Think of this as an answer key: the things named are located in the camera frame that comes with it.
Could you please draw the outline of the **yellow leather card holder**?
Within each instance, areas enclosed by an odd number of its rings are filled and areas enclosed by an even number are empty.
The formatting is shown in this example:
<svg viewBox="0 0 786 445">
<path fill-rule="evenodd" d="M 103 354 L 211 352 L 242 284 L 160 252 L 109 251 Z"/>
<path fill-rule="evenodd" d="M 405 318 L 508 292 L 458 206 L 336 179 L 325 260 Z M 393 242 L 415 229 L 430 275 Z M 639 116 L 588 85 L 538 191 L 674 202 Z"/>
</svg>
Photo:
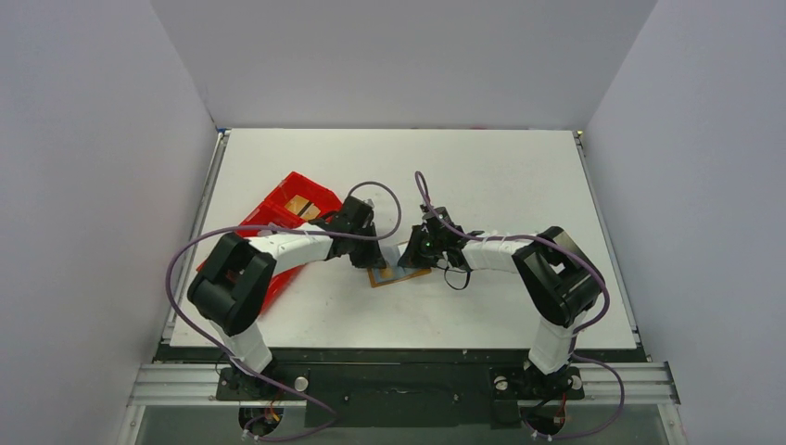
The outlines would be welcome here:
<svg viewBox="0 0 786 445">
<path fill-rule="evenodd" d="M 372 288 L 388 286 L 398 282 L 424 276 L 432 272 L 431 268 L 407 268 L 399 266 L 399 260 L 406 249 L 405 242 L 397 245 L 382 246 L 381 253 L 386 266 L 382 269 L 369 268 L 367 270 L 369 283 Z"/>
</svg>

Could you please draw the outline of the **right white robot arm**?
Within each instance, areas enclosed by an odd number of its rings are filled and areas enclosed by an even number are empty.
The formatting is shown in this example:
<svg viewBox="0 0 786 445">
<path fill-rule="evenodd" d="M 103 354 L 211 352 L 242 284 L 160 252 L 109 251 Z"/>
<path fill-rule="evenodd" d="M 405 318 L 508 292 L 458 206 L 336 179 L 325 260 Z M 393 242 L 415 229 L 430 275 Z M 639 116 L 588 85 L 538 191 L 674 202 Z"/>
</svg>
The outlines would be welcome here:
<svg viewBox="0 0 786 445">
<path fill-rule="evenodd" d="M 445 208 L 422 210 L 423 220 L 412 228 L 399 266 L 426 269 L 445 261 L 465 273 L 518 274 L 539 313 L 523 383 L 536 396 L 549 394 L 571 360 L 586 314 L 606 291 L 602 274 L 559 226 L 537 235 L 465 232 Z"/>
</svg>

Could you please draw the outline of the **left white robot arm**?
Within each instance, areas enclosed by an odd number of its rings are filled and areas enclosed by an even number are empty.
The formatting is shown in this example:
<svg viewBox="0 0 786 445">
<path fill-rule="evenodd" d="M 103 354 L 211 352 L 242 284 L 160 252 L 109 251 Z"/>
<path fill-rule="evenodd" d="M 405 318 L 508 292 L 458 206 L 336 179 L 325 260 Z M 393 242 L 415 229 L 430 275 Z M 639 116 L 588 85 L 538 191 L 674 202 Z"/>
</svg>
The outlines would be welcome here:
<svg viewBox="0 0 786 445">
<path fill-rule="evenodd" d="M 384 268 L 373 218 L 370 202 L 348 197 L 328 219 L 302 224 L 302 234 L 223 235 L 203 262 L 187 298 L 221 335 L 243 370 L 240 386 L 252 398 L 264 399 L 276 386 L 276 372 L 269 367 L 273 354 L 258 324 L 274 277 L 344 255 L 356 268 Z"/>
</svg>

